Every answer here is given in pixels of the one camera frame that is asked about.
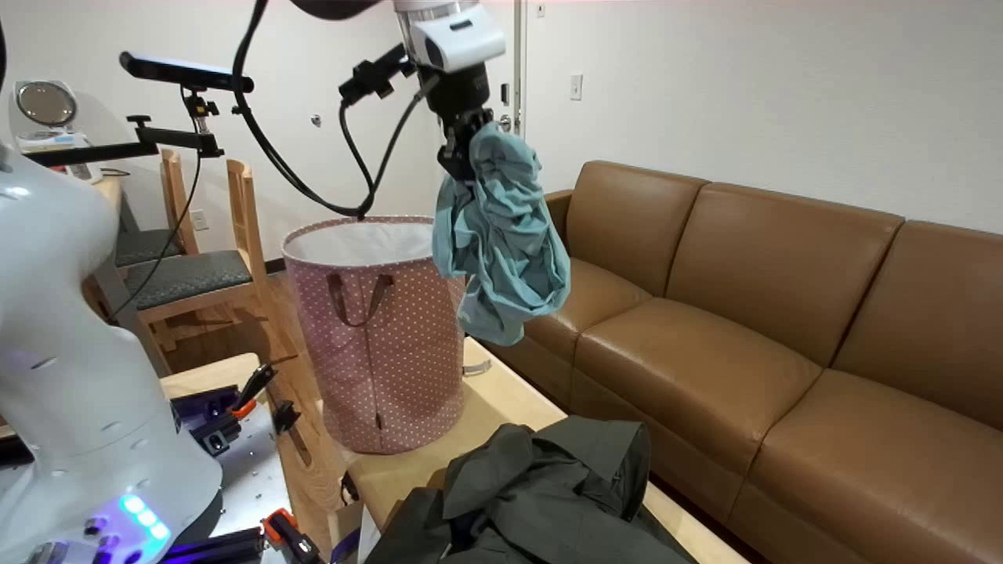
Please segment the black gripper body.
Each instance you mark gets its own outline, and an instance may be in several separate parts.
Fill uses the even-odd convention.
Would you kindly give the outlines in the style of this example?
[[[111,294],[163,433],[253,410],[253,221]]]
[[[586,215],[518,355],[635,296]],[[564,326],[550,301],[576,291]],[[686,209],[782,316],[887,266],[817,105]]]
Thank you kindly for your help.
[[[425,70],[420,88],[452,148],[469,144],[493,118],[486,64]]]

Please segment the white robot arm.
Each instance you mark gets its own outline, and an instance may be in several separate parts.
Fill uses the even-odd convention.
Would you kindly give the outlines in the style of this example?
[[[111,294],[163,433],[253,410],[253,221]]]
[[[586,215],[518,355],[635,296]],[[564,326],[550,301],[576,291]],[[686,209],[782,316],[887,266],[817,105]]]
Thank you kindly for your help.
[[[213,533],[224,467],[177,420],[140,341],[85,301],[119,212],[88,182],[0,166],[0,413],[31,462],[0,490],[0,564],[160,564]]]

